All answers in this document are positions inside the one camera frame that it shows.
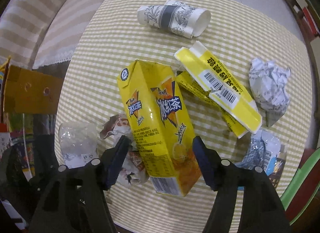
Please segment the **metal screw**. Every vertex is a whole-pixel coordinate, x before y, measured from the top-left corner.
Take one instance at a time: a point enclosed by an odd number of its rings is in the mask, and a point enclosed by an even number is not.
[[[224,159],[224,160],[221,161],[221,164],[222,164],[223,166],[229,166],[229,165],[230,165],[230,161]]]
[[[67,169],[67,167],[65,165],[60,165],[58,168],[58,171],[63,172]]]
[[[256,166],[254,169],[258,173],[261,173],[263,171],[263,169],[260,166]]]
[[[91,161],[91,164],[92,165],[98,165],[100,163],[100,160],[99,159],[93,159],[92,161]]]

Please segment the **gingham tablecloth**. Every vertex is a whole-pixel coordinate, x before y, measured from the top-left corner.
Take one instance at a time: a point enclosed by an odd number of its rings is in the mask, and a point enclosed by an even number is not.
[[[147,59],[177,67],[174,52],[182,46],[202,42],[249,88],[248,72],[255,57],[275,59],[290,67],[287,92],[291,103],[286,114],[269,130],[288,146],[287,161],[277,188],[281,196],[300,162],[308,135],[312,88],[305,45],[283,26],[264,14],[232,0],[180,0],[211,11],[211,22],[198,38],[189,40],[156,28],[139,25],[141,5],[164,4],[166,0],[105,0],[87,26],[71,60],[60,96],[55,150],[63,163],[58,141],[61,123],[86,121],[97,124],[97,132],[112,115],[123,110],[116,77],[136,59]],[[196,134],[222,158],[240,161],[248,142],[238,140],[210,106],[182,90]],[[111,146],[99,140],[99,153]],[[109,205],[115,223],[134,232],[202,232],[216,193],[202,178],[186,197],[155,193],[150,181],[142,186],[111,188]],[[236,232],[243,193],[238,199],[230,231]]]

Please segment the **barcode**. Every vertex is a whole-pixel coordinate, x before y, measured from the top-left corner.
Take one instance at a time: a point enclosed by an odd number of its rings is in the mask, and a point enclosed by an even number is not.
[[[268,168],[268,164],[271,158],[271,152],[270,151],[266,151],[266,155],[263,159],[263,170],[266,171],[266,169]]]
[[[222,83],[211,73],[207,73],[204,75],[204,77],[206,78],[206,80],[208,80],[208,82],[211,85],[211,90],[219,90],[222,87]]]
[[[231,91],[229,91],[227,88],[223,88],[220,91],[220,95],[223,96],[225,99],[227,99],[231,104],[235,101],[236,96]]]
[[[153,186],[156,188],[156,191],[172,195],[180,195],[180,189],[176,178],[150,177],[150,179]]]

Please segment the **clear plastic bottle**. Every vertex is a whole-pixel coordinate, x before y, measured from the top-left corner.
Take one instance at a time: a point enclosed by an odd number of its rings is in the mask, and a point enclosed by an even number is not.
[[[59,143],[69,168],[86,165],[97,153],[97,129],[90,123],[69,122],[59,127]]]

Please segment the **white string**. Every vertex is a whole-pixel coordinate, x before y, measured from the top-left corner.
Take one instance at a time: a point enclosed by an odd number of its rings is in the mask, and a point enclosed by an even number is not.
[[[27,164],[28,164],[28,169],[30,172],[30,178],[32,178],[32,172],[30,169],[30,164],[29,164],[29,157],[28,157],[28,152],[27,152],[27,144],[26,144],[26,131],[24,128],[24,113],[22,114],[22,129],[23,129],[23,143],[24,143],[24,153],[26,155],[26,159],[27,159]]]

